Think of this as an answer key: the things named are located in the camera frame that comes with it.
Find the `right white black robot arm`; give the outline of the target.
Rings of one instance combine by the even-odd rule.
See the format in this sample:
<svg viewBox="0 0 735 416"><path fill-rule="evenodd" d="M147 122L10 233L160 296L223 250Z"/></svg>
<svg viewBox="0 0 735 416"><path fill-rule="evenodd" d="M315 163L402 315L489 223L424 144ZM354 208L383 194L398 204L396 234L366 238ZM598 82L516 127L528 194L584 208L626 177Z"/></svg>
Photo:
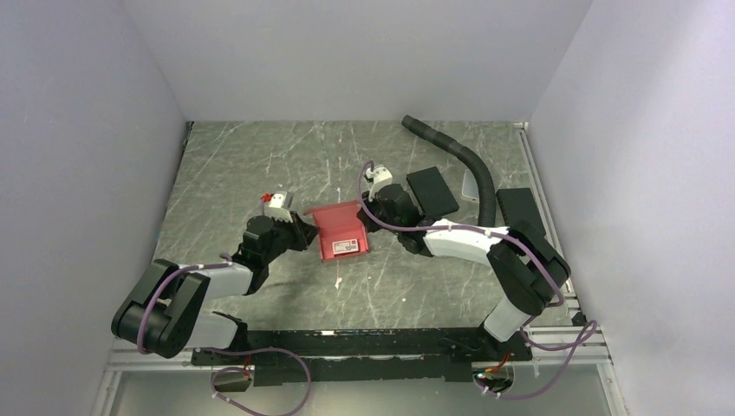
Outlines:
<svg viewBox="0 0 735 416"><path fill-rule="evenodd" d="M458 258L492 270L503 296L480 326L478 350L485 358L501 358L516 332L546 308L563 304L569 264L529 222L483 227L428 218L419 214L397 184L376 195L362 192L359 202L367 228L391 231L405 250L424 257Z"/></svg>

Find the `red white staples box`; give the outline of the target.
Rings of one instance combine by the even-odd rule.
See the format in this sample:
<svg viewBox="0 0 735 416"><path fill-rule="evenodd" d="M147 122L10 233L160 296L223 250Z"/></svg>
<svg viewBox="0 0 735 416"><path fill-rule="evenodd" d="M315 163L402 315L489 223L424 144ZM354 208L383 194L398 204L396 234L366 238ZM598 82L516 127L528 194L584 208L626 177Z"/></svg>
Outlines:
<svg viewBox="0 0 735 416"><path fill-rule="evenodd" d="M355 238L334 241L332 243L332 250L335 257L352 254L360 251L360 243Z"/></svg>

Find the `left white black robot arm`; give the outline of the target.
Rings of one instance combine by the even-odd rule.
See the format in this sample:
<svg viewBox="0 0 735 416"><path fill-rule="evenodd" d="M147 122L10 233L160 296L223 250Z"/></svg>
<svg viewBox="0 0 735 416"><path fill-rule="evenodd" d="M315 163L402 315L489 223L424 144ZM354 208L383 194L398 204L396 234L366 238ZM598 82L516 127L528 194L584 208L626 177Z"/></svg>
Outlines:
<svg viewBox="0 0 735 416"><path fill-rule="evenodd" d="M214 350L236 364L249 352L248 325L232 315L206 312L206 302L255 294L270 264L285 252L308 249L318 228L292 211L286 219L251 218L237 251L219 263L181 265L153 260L111 321L114 337L141 354L170 359L186 348Z"/></svg>

